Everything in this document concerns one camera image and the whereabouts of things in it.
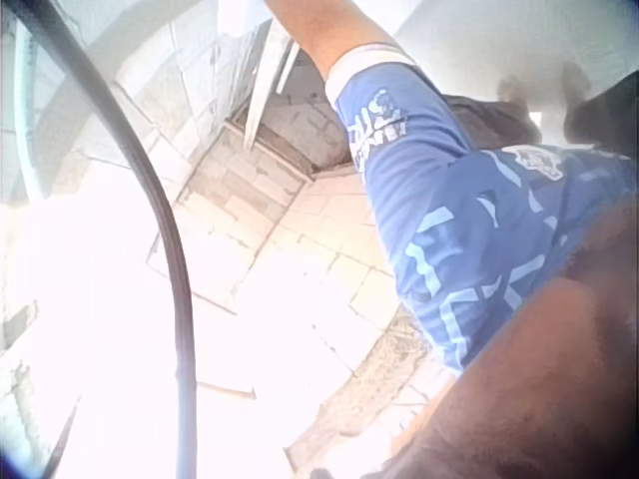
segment skin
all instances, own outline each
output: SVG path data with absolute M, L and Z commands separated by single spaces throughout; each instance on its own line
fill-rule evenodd
M 324 78 L 349 50 L 392 43 L 347 0 L 267 3 Z M 637 441 L 636 218 L 606 216 L 370 477 L 614 477 Z

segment person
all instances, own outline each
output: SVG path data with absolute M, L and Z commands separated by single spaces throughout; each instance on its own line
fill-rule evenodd
M 458 377 L 374 477 L 608 477 L 637 439 L 636 163 L 478 150 L 351 1 L 267 4 L 325 78 L 397 293 Z

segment blue shorts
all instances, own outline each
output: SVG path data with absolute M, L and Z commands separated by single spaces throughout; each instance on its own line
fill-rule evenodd
M 625 157 L 476 151 L 393 47 L 346 54 L 326 92 L 347 127 L 397 293 L 456 373 L 561 271 L 598 214 L 637 192 L 636 164 Z

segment black hose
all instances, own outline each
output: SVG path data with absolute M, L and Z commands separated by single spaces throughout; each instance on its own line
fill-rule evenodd
M 142 186 L 164 241 L 175 305 L 178 356 L 178 479 L 197 470 L 197 402 L 191 287 L 171 205 L 147 154 L 100 73 L 47 0 L 4 0 L 38 43 L 73 77 L 118 143 Z

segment black cable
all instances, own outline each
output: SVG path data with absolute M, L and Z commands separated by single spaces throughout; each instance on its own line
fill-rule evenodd
M 194 479 L 197 470 L 197 402 L 191 287 L 180 234 L 171 205 L 147 154 L 107 83 L 47 0 L 4 0 L 38 43 L 73 77 L 113 135 L 142 186 L 164 241 L 175 305 L 178 355 L 177 478 Z

